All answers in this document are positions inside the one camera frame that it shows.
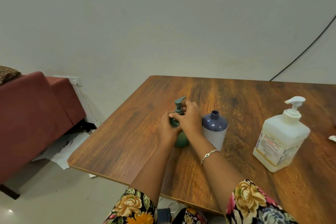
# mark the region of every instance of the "green pump bottle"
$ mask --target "green pump bottle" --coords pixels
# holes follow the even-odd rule
[[[186,97],[181,97],[175,100],[175,105],[176,105],[175,112],[178,113],[179,115],[183,115],[182,100],[185,98]],[[169,122],[173,128],[176,128],[180,125],[179,121],[173,118],[169,118]],[[177,140],[175,142],[175,147],[182,148],[187,145],[189,145],[189,140],[187,139],[186,134],[182,131],[177,137]]]

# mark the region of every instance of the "black cable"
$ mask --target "black cable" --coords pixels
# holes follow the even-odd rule
[[[334,18],[331,20],[331,22],[329,22],[328,26],[322,31],[322,33],[314,40],[314,42],[312,42],[299,56],[296,57],[295,60],[293,60],[288,66],[286,66],[284,69],[282,69],[279,73],[277,73],[276,76],[274,76],[270,82],[277,77],[279,74],[281,74],[283,71],[285,71],[290,65],[292,65],[298,58],[300,58],[320,37],[321,35],[323,35],[323,33],[329,28],[329,26],[331,25],[331,23],[333,23],[333,21],[336,19],[336,15],[334,16]]]

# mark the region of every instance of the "tiled floor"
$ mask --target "tiled floor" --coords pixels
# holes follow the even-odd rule
[[[45,159],[30,162],[5,184],[21,196],[13,200],[0,192],[1,224],[100,224],[127,188],[72,168],[64,171]],[[169,202],[163,198],[159,208]],[[225,222],[210,218],[212,223]]]

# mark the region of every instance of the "bottle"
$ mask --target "bottle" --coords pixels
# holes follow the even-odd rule
[[[214,110],[202,117],[203,134],[206,139],[221,151],[224,143],[228,121]]]
[[[265,120],[262,126],[253,155],[271,172],[288,166],[309,135],[310,129],[299,122],[301,114],[297,110],[304,101],[303,97],[285,101],[292,108]]]
[[[184,115],[183,110],[182,110],[182,100],[185,99],[185,98],[186,97],[181,97],[181,98],[175,100],[175,105],[176,105],[175,112],[178,113],[179,115]],[[175,120],[173,118],[169,118],[169,122],[170,122],[170,125],[173,128],[176,128],[180,125],[179,121]],[[189,145],[189,140],[187,139],[186,134],[182,131],[177,136],[177,140],[175,142],[175,147],[182,148],[182,147],[185,147],[187,145]]]

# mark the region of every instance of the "wood grain surface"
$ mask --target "wood grain surface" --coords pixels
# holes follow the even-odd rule
[[[336,85],[150,76],[69,158],[71,167],[129,185],[156,147],[156,126],[174,100],[187,96],[203,114],[218,110],[229,121],[222,154],[299,223],[336,220]],[[311,129],[292,164],[269,172],[253,155],[263,122],[303,96],[301,122]],[[220,213],[190,146],[175,148],[161,194]]]

